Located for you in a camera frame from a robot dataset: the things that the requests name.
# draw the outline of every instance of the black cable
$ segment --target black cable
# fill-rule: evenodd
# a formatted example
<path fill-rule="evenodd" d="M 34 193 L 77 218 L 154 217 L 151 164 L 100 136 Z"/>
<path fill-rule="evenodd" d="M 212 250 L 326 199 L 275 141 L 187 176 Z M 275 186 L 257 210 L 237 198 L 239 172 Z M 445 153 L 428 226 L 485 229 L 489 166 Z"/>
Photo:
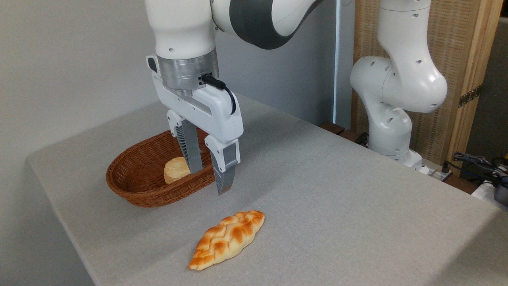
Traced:
<path fill-rule="evenodd" d="M 229 97 L 231 98 L 231 114 L 230 115 L 233 115 L 233 113 L 235 113 L 235 111 L 236 111 L 235 97 L 233 96 L 233 93 L 226 86 L 224 86 L 224 90 L 228 92 Z"/>
<path fill-rule="evenodd" d="M 470 176 L 477 177 L 477 178 L 480 178 L 480 179 L 484 179 L 486 181 L 490 181 L 492 183 L 496 183 L 496 184 L 499 184 L 499 185 L 501 185 L 501 186 L 503 186 L 505 188 L 508 188 L 508 184 L 506 184 L 506 181 L 504 181 L 502 178 L 501 178 L 501 180 L 495 179 L 495 178 L 499 178 L 498 176 L 482 176 L 482 175 L 478 175 L 478 174 L 475 174 L 475 173 L 471 173 L 471 172 L 469 172 L 467 170 L 464 170 L 463 168 L 461 168 L 461 167 L 459 167 L 457 165 L 454 165 L 454 164 L 452 164 L 449 161 L 445 161 L 445 163 L 449 164 L 453 168 L 455 168 L 457 170 L 460 170 L 460 171 L 462 171 L 462 172 L 464 172 L 464 173 L 466 173 L 466 174 L 468 174 Z"/>
<path fill-rule="evenodd" d="M 482 156 L 474 156 L 466 153 L 455 152 L 453 153 L 453 160 L 456 162 L 468 162 L 470 163 L 470 165 L 474 164 L 478 168 L 487 171 L 491 171 L 494 173 L 504 173 L 508 175 L 508 173 L 505 170 L 496 167 L 494 164 L 491 164 L 489 161 L 487 161 L 487 159 L 485 159 L 485 157 Z"/>
<path fill-rule="evenodd" d="M 358 138 L 356 138 L 355 143 L 356 144 L 365 144 L 365 145 L 369 144 L 369 133 L 363 132 L 362 134 L 360 134 L 360 136 L 358 136 Z"/>
<path fill-rule="evenodd" d="M 208 75 L 208 74 L 201 76 L 201 80 L 204 83 L 209 84 L 217 89 L 225 90 L 229 94 L 229 97 L 231 98 L 231 114 L 230 115 L 233 115 L 236 111 L 236 100 L 235 100 L 235 97 L 233 96 L 233 93 L 226 87 L 226 84 L 223 81 L 220 81 L 220 80 L 216 79 L 215 77 Z"/>

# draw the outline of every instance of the cable connector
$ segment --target cable connector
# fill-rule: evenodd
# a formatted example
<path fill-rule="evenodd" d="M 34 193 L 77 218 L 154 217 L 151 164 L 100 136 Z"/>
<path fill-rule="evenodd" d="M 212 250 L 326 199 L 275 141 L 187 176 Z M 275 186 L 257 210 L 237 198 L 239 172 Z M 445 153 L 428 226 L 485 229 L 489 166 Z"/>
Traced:
<path fill-rule="evenodd" d="M 211 75 L 207 75 L 207 74 L 201 76 L 201 80 L 204 83 L 209 84 L 217 89 L 224 90 L 229 94 L 229 97 L 231 98 L 231 114 L 230 115 L 233 115 L 236 111 L 236 100 L 235 100 L 235 97 L 233 96 L 233 93 L 226 87 L 226 84 L 223 81 L 220 81 L 220 80 L 216 79 L 215 77 L 213 77 Z"/>

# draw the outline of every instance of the woven screen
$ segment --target woven screen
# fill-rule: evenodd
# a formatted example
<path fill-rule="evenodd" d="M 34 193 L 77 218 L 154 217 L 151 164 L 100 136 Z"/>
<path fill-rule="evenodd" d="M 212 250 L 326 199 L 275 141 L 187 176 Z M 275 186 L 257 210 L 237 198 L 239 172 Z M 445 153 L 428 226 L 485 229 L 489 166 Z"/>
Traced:
<path fill-rule="evenodd" d="M 411 148 L 435 163 L 442 163 L 448 152 L 479 5 L 479 0 L 432 1 L 429 50 L 448 82 L 448 95 L 434 113 L 408 114 L 413 122 Z M 357 0 L 356 9 L 355 61 L 369 55 L 388 57 L 376 36 L 379 0 Z M 365 107 L 356 94 L 353 95 L 352 130 L 368 132 Z"/>

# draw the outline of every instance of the cables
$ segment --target cables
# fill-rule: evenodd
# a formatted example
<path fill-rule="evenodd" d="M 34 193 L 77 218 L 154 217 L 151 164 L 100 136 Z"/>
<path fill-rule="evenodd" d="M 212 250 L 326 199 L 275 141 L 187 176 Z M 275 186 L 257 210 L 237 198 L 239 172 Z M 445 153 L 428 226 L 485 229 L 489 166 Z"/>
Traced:
<path fill-rule="evenodd" d="M 505 170 L 500 169 L 499 167 L 495 166 L 494 164 L 491 164 L 489 161 L 487 161 L 485 159 L 485 157 L 473 156 L 473 155 L 469 155 L 466 153 L 455 152 L 453 154 L 453 161 L 465 162 L 465 163 L 468 163 L 468 165 L 466 165 L 464 167 L 459 167 L 449 161 L 445 161 L 443 168 L 445 168 L 445 167 L 448 168 L 449 166 L 451 166 L 457 170 L 460 170 L 464 174 L 467 174 L 467 175 L 477 178 L 476 180 L 479 179 L 479 180 L 484 180 L 484 181 L 490 181 L 490 182 L 492 182 L 493 185 L 501 185 L 505 188 L 508 188 L 508 184 L 506 182 L 506 177 L 508 176 L 508 173 Z M 488 173 L 483 174 L 483 175 L 474 173 L 471 170 L 467 170 L 467 168 L 470 166 L 476 166 L 482 170 L 488 171 Z"/>
<path fill-rule="evenodd" d="M 231 114 L 230 115 L 233 115 L 236 111 L 236 100 L 235 100 L 235 97 L 233 96 L 233 93 L 226 87 L 226 84 L 223 81 L 220 81 L 220 80 L 216 79 L 215 77 L 213 77 L 211 75 L 207 75 L 207 74 L 201 76 L 201 80 L 204 83 L 209 84 L 217 89 L 224 90 L 229 94 L 229 97 L 231 98 Z"/>
<path fill-rule="evenodd" d="M 502 170 L 502 169 L 494 166 L 489 161 L 487 161 L 487 159 L 485 159 L 485 157 L 482 157 L 482 156 L 473 156 L 473 155 L 469 155 L 466 153 L 455 152 L 455 153 L 453 153 L 453 161 L 468 162 L 468 163 L 470 163 L 470 165 L 474 164 L 478 168 L 481 168 L 481 169 L 484 169 L 484 170 L 487 170 L 487 171 L 490 171 L 493 173 L 498 173 L 499 175 L 502 173 L 504 173 L 505 175 L 508 175 L 508 173 L 505 170 Z"/>

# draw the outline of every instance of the braided bread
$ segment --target braided bread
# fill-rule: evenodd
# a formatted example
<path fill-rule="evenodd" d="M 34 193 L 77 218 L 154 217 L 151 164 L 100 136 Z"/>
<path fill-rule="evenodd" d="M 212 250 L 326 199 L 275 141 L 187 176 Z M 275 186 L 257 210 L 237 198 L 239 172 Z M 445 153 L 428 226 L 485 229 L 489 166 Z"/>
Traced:
<path fill-rule="evenodd" d="M 203 270 L 235 257 L 254 240 L 264 222 L 265 214 L 254 210 L 221 220 L 205 232 L 187 268 Z"/>

